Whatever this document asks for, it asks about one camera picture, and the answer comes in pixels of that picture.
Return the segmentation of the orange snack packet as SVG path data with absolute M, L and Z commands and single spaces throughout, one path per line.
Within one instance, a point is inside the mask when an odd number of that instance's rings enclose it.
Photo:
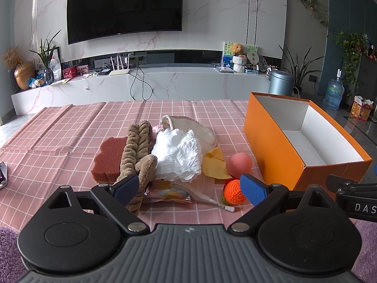
M 143 203 L 159 202 L 192 204 L 192 199 L 187 191 L 173 187 L 169 181 L 155 180 L 147 185 Z

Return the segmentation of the brown braided plush toy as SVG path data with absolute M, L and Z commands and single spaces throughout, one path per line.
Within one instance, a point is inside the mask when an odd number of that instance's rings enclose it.
M 128 136 L 120 162 L 118 183 L 123 178 L 136 174 L 139 177 L 139 189 L 126 209 L 137 215 L 141 209 L 146 187 L 155 179 L 157 157 L 152 155 L 155 145 L 153 129 L 149 121 L 132 124 L 128 127 Z

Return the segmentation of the yellow cleaning cloth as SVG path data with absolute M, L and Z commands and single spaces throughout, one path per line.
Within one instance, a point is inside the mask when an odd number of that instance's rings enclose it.
M 203 157 L 203 174 L 214 179 L 231 179 L 227 172 L 225 157 L 217 146 Z

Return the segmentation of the orange cardboard box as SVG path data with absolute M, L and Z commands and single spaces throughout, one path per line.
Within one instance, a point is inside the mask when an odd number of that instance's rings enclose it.
M 243 130 L 263 181 L 304 191 L 329 175 L 361 182 L 372 159 L 310 100 L 251 93 Z

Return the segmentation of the white crinkled cloth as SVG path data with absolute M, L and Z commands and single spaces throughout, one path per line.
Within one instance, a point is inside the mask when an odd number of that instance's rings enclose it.
M 202 172 L 201 145 L 191 129 L 159 132 L 152 155 L 157 158 L 156 179 L 191 183 Z

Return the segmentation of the pink plush piece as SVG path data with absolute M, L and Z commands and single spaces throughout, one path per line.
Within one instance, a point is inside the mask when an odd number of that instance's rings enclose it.
M 152 128 L 152 130 L 153 130 L 153 133 L 159 133 L 159 132 L 164 130 L 164 126 L 163 125 L 156 125 Z

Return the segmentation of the cream fabric pouch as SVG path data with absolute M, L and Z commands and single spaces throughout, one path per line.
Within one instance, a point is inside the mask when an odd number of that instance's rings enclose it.
M 179 129 L 184 132 L 192 130 L 201 145 L 203 154 L 207 154 L 218 146 L 215 134 L 198 121 L 186 116 L 164 115 L 160 120 L 164 129 Z

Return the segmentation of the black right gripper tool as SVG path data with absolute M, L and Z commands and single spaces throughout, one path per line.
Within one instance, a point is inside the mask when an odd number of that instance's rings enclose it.
M 336 195 L 337 205 L 349 218 L 377 222 L 376 183 L 359 184 L 336 175 L 326 179 L 327 190 Z

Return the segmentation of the dark device at table edge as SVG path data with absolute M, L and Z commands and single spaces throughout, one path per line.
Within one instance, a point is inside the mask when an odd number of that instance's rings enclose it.
M 0 190 L 3 190 L 8 185 L 8 166 L 0 162 Z

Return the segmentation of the white wifi router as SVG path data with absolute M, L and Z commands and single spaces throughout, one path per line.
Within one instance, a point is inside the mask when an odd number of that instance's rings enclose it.
M 112 70 L 109 73 L 110 76 L 128 74 L 130 72 L 130 56 L 122 58 L 120 55 L 117 55 L 116 63 L 114 63 L 114 59 L 111 58 L 111 66 Z

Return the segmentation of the white marble tv console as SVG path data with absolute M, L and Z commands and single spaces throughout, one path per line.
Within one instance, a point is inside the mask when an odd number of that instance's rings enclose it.
M 247 100 L 251 92 L 268 92 L 265 74 L 221 73 L 206 67 L 152 67 L 125 75 L 76 77 L 64 84 L 12 95 L 16 114 L 44 107 L 132 100 Z

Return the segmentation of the purple fluffy rug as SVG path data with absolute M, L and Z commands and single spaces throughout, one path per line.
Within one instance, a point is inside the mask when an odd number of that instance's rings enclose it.
M 17 247 L 18 232 L 1 226 L 1 282 L 17 282 L 26 269 Z

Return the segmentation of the brown teddy bear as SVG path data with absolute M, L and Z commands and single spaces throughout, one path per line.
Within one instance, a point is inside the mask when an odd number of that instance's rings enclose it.
M 231 54 L 233 56 L 243 56 L 243 45 L 240 43 L 233 43 L 231 46 Z

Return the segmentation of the golden vase with dried flowers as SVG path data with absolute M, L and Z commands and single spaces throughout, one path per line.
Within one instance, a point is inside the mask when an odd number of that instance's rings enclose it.
M 30 89 L 28 80 L 34 77 L 34 63 L 22 60 L 19 47 L 7 48 L 3 53 L 1 60 L 8 70 L 13 70 L 13 76 L 17 86 L 22 91 Z

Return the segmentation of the hanging green vine plant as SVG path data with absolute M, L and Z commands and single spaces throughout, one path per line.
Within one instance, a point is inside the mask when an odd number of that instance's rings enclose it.
M 328 0 L 325 10 L 319 0 L 299 0 L 325 28 L 327 40 L 321 69 L 319 94 L 324 94 L 337 68 L 343 71 L 340 81 L 346 88 L 346 95 L 353 94 L 357 85 L 355 74 L 367 42 L 364 32 L 364 0 Z

